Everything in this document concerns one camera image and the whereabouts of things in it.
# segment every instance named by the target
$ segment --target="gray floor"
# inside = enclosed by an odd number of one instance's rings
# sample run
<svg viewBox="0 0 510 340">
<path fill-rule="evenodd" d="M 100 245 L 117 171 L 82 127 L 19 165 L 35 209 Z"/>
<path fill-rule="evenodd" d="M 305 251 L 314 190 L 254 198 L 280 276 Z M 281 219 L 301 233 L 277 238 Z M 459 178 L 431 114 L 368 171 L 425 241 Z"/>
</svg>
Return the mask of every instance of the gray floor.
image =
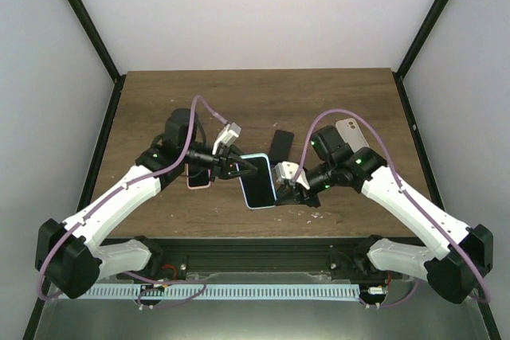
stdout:
<svg viewBox="0 0 510 340">
<path fill-rule="evenodd" d="M 392 283 L 397 299 L 409 284 Z M 447 303 L 424 283 L 403 305 L 196 301 L 139 311 L 132 301 L 61 300 L 45 308 L 38 339 L 488 339 L 476 304 Z"/>
</svg>

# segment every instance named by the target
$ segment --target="wooden table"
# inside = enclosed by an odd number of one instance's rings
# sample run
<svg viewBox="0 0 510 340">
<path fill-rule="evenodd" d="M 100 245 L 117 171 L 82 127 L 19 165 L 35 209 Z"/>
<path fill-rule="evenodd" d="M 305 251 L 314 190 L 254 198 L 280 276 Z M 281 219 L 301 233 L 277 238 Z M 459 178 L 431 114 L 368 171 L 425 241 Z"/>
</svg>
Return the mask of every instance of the wooden table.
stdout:
<svg viewBox="0 0 510 340">
<path fill-rule="evenodd" d="M 123 176 L 151 140 L 163 132 L 173 109 L 189 107 L 194 95 L 241 128 L 236 144 L 245 153 L 267 153 L 276 129 L 295 133 L 291 160 L 298 162 L 306 132 L 326 109 L 344 107 L 364 117 L 388 146 L 398 172 L 428 196 L 397 89 L 387 68 L 130 72 L 120 98 L 94 197 Z M 220 123 L 198 110 L 210 142 Z M 344 115 L 326 117 L 320 126 Z M 379 147 L 363 128 L 379 153 Z M 306 166 L 319 163 L 312 149 Z M 179 178 L 140 206 L 112 236 L 384 236 L 410 235 L 385 209 L 354 190 L 320 195 L 322 207 L 246 208 L 238 180 L 217 180 L 209 189 L 188 190 Z"/>
</svg>

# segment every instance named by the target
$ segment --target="pink smartphone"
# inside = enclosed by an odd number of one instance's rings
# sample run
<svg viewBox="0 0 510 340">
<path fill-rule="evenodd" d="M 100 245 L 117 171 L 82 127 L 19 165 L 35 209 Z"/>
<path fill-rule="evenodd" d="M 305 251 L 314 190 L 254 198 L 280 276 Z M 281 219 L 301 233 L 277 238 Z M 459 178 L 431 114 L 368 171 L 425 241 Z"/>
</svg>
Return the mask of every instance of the pink smartphone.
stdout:
<svg viewBox="0 0 510 340">
<path fill-rule="evenodd" d="M 186 183 L 188 189 L 206 189 L 210 186 L 210 170 L 186 164 Z"/>
</svg>

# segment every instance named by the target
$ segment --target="white wall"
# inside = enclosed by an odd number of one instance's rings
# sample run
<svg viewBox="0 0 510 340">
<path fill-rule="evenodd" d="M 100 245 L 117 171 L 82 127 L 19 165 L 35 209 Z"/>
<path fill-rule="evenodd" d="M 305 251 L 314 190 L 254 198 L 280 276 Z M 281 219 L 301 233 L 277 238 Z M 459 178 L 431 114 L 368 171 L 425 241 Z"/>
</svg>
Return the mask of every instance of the white wall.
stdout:
<svg viewBox="0 0 510 340">
<path fill-rule="evenodd" d="M 433 0 L 84 0 L 127 70 L 396 69 Z"/>
<path fill-rule="evenodd" d="M 495 236 L 487 276 L 510 338 L 510 2 L 451 0 L 405 80 L 446 208 Z"/>
<path fill-rule="evenodd" d="M 76 211 L 111 91 L 65 0 L 2 0 L 2 338 L 22 338 L 36 301 L 38 228 Z"/>
</svg>

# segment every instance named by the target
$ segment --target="black smartphone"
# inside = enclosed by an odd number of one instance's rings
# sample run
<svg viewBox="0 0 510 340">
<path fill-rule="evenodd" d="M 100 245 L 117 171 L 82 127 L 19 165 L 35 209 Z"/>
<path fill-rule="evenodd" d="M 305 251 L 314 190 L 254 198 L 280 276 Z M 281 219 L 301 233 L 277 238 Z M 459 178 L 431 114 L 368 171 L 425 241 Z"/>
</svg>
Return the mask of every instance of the black smartphone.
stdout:
<svg viewBox="0 0 510 340">
<path fill-rule="evenodd" d="M 205 189 L 210 186 L 210 170 L 186 164 L 186 180 L 188 189 Z"/>
<path fill-rule="evenodd" d="M 242 193 L 249 209 L 273 207 L 277 199 L 267 154 L 245 154 L 241 158 L 257 168 L 255 175 L 241 176 Z"/>
<path fill-rule="evenodd" d="M 273 141 L 268 153 L 271 165 L 275 166 L 280 162 L 288 160 L 293 140 L 294 133 L 291 131 L 277 130 L 274 132 Z"/>
</svg>

